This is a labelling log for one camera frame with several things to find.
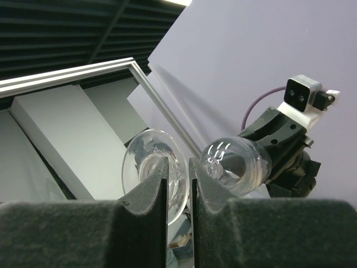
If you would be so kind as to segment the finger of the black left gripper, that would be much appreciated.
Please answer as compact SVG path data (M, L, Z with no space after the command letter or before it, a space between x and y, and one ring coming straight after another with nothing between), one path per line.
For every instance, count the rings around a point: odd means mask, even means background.
M254 141L265 148L282 146L303 136L302 125L273 107L268 107L258 119L238 134L238 137Z

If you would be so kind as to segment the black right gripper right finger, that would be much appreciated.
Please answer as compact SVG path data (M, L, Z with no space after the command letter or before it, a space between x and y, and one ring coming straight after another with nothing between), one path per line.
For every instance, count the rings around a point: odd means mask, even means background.
M195 267L355 267L356 211L328 199L245 199L189 161Z

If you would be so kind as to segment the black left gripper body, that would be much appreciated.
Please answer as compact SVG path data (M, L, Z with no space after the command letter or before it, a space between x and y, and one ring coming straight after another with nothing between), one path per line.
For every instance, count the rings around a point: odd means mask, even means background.
M278 175L267 184L271 198L305 198L316 186L321 163L313 161L305 148L311 147L313 140L304 135L283 159Z

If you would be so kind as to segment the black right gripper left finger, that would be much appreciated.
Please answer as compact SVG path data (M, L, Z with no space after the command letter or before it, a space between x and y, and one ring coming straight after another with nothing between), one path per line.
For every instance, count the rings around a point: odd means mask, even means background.
M114 201L1 204L2 267L165 267L168 159Z

